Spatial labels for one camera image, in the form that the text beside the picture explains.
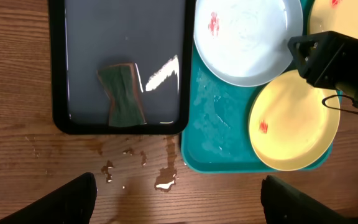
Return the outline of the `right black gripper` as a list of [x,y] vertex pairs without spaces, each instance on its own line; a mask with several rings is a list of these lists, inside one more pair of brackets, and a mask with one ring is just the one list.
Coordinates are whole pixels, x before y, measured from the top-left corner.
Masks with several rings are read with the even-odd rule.
[[300,77],[309,85],[358,90],[358,39],[326,31],[292,37],[288,48]]

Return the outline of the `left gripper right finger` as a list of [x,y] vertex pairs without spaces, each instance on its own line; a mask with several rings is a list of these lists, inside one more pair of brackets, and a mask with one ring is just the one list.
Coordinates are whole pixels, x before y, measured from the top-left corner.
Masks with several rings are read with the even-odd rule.
[[262,180],[260,201],[267,224],[358,224],[274,175]]

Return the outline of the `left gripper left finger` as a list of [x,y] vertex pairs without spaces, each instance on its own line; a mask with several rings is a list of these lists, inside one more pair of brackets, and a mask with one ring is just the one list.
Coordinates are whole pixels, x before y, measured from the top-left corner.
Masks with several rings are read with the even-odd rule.
[[98,189],[86,172],[23,209],[0,219],[4,223],[89,223]]

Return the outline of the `light blue plate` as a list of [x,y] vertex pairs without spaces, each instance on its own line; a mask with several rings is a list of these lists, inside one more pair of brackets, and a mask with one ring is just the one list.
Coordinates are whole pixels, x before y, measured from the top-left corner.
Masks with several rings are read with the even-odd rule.
[[293,57],[288,41],[303,33],[300,0],[197,0],[194,43],[206,67],[241,87],[266,84]]

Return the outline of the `green brown sponge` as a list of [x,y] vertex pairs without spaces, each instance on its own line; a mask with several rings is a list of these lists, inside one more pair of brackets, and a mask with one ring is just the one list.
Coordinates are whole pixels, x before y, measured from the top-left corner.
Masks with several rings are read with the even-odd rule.
[[135,63],[120,63],[97,71],[110,100],[108,125],[128,128],[146,123],[139,97],[139,76]]

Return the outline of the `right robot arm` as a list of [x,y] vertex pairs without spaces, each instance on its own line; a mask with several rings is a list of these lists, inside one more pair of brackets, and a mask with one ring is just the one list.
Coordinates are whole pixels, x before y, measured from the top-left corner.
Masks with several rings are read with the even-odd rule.
[[292,37],[288,48],[309,85],[343,91],[358,106],[358,39],[327,31]]

